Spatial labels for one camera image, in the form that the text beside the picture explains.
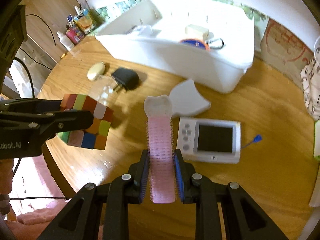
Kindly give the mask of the green tissue box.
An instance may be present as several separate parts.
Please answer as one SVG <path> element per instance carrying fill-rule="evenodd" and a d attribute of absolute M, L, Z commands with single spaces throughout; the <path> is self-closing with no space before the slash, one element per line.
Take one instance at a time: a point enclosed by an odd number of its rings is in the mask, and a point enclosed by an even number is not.
<path fill-rule="evenodd" d="M 320 159 L 320 120 L 315 122 L 313 156 L 317 161 L 319 161 Z"/>

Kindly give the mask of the white foam piece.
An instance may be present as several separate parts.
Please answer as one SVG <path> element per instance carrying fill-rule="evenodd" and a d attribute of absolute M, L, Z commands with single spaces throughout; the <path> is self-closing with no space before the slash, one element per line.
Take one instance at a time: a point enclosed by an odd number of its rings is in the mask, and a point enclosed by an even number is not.
<path fill-rule="evenodd" d="M 196 89 L 192 79 L 176 85 L 169 94 L 172 116 L 196 116 L 210 109 L 211 103 Z"/>

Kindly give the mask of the pink red packet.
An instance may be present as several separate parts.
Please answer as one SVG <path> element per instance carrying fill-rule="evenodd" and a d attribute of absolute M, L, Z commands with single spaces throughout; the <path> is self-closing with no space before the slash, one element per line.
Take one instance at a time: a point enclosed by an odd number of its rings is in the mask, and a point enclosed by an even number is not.
<path fill-rule="evenodd" d="M 66 35 L 75 45 L 79 44 L 85 38 L 78 27 L 69 27 L 66 31 Z"/>

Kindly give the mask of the small blue pin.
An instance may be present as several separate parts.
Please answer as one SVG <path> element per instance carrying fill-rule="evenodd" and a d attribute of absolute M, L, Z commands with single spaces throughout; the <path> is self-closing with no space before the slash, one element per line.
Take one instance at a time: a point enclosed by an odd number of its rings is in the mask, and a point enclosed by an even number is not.
<path fill-rule="evenodd" d="M 251 144 L 256 144 L 260 141 L 262 141 L 263 137 L 260 135 L 260 134 L 257 134 L 253 139 L 252 141 L 250 141 L 249 143 L 245 144 L 244 146 L 241 147 L 241 149 L 244 149 L 248 146 L 250 146 Z"/>

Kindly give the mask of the multicolour puzzle cube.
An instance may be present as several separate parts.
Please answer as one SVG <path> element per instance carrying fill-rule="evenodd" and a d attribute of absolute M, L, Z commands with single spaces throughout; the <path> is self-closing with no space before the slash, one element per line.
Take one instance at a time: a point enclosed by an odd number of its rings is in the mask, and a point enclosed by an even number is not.
<path fill-rule="evenodd" d="M 113 119 L 110 107 L 84 94 L 65 94 L 60 108 L 63 111 L 85 110 L 93 115 L 91 125 L 86 129 L 60 132 L 57 136 L 67 145 L 104 150 Z"/>

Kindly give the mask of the patterned fabric bag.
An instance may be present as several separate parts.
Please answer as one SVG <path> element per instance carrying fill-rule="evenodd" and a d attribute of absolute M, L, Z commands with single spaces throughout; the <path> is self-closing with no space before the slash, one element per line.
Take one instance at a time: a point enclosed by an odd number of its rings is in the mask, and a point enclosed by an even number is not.
<path fill-rule="evenodd" d="M 304 103 L 308 113 L 319 120 L 319 63 L 313 57 L 300 72 L 303 86 Z"/>

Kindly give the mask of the pink clothing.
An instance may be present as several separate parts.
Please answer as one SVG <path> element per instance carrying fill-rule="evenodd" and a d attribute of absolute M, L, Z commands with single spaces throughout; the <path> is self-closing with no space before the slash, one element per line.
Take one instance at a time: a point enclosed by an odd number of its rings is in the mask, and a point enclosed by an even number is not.
<path fill-rule="evenodd" d="M 5 223 L 16 239 L 37 239 L 66 204 L 65 200 L 59 200 L 52 208 L 21 214 L 16 221 L 5 220 Z"/>

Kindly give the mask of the pink hair roller brush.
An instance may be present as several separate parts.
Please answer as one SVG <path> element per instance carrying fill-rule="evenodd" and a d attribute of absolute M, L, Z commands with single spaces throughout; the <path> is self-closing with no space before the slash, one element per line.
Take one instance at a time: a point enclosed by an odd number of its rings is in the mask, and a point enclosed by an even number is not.
<path fill-rule="evenodd" d="M 155 204 L 170 204 L 175 201 L 170 98 L 149 96 L 144 101 L 144 111 L 148 118 L 151 200 Z"/>

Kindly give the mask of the black power adapter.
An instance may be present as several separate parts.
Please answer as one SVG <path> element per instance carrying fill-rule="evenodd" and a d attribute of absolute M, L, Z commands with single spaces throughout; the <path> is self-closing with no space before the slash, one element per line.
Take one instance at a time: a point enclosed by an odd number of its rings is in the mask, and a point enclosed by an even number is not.
<path fill-rule="evenodd" d="M 134 90 L 139 85 L 138 74 L 131 69 L 120 67 L 116 69 L 111 77 L 116 81 L 116 86 L 113 88 L 115 92 L 124 88 L 126 91 Z"/>

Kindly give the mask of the white plastic storage bin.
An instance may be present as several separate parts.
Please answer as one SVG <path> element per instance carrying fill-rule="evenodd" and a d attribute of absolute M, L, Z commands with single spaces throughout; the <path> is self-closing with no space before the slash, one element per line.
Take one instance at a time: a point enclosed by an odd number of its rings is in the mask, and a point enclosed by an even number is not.
<path fill-rule="evenodd" d="M 253 64 L 254 21 L 217 1 L 144 0 L 96 39 L 116 59 L 146 65 L 230 93 Z M 194 38 L 210 51 L 180 44 Z"/>

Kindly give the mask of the white spray bottle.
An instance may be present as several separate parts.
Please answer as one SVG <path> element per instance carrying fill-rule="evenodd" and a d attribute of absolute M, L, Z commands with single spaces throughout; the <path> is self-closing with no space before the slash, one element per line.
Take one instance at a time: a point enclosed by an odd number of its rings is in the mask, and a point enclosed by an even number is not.
<path fill-rule="evenodd" d="M 74 43 L 68 38 L 68 36 L 60 31 L 57 32 L 59 40 L 61 44 L 68 50 L 71 51 L 75 45 Z"/>

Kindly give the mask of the white handheld game console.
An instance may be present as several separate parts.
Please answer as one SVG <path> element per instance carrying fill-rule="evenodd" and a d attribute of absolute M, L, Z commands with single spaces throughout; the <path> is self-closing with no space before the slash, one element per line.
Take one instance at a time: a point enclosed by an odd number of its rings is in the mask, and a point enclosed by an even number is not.
<path fill-rule="evenodd" d="M 184 160 L 237 164 L 241 154 L 241 123 L 180 118 L 176 148 Z"/>

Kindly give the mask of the gold oval compact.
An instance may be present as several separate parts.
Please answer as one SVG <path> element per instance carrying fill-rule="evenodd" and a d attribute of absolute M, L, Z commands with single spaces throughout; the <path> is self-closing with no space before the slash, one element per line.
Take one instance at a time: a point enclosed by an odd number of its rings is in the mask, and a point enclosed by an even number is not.
<path fill-rule="evenodd" d="M 90 81 L 95 81 L 99 76 L 104 74 L 105 69 L 105 64 L 103 62 L 97 62 L 89 68 L 87 78 Z"/>

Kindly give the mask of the orange blue tape measure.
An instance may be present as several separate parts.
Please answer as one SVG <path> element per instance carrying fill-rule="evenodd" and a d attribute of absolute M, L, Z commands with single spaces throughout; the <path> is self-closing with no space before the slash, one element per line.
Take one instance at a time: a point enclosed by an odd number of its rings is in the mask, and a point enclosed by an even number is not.
<path fill-rule="evenodd" d="M 206 51 L 210 51 L 210 47 L 208 46 L 208 44 L 206 44 L 205 42 L 198 40 L 198 39 L 187 38 L 187 39 L 180 40 L 179 43 L 184 44 L 184 45 L 189 45 L 192 47 L 196 47 L 196 48 L 200 48 L 200 49 L 203 49 Z"/>

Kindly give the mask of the clear plastic box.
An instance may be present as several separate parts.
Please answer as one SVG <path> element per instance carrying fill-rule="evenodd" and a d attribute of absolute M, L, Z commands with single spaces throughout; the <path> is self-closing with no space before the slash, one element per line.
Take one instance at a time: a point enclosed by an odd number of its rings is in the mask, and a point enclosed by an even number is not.
<path fill-rule="evenodd" d="M 114 90 L 116 85 L 117 83 L 112 77 L 101 76 L 93 82 L 88 94 L 97 102 L 111 108 L 114 106 L 118 96 Z"/>

